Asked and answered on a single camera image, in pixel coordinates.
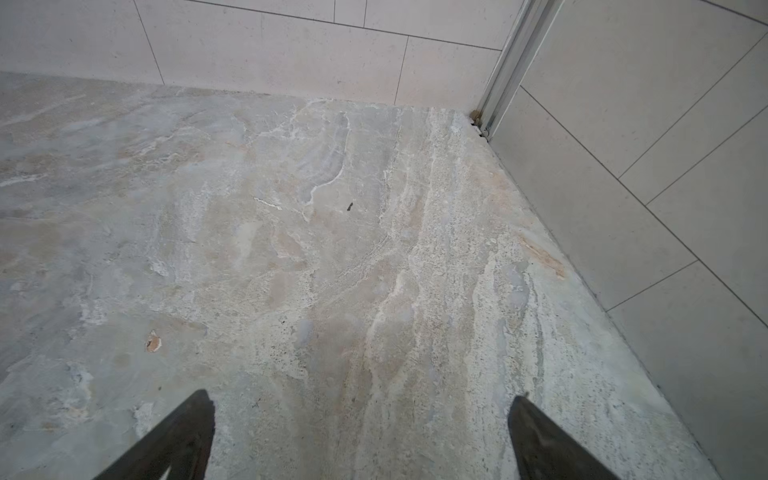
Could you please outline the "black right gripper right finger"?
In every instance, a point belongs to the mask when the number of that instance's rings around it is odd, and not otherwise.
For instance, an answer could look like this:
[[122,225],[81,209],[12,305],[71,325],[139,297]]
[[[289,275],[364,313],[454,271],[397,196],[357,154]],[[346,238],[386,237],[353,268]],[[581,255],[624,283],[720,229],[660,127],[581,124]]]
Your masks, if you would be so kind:
[[619,479],[524,396],[513,399],[507,425],[522,480]]

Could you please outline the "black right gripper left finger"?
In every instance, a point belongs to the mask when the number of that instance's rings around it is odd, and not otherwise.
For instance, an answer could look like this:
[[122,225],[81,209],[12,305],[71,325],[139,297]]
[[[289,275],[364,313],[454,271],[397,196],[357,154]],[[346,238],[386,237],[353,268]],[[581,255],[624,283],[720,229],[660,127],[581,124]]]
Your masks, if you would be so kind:
[[214,402],[199,389],[97,477],[203,479],[214,434]]

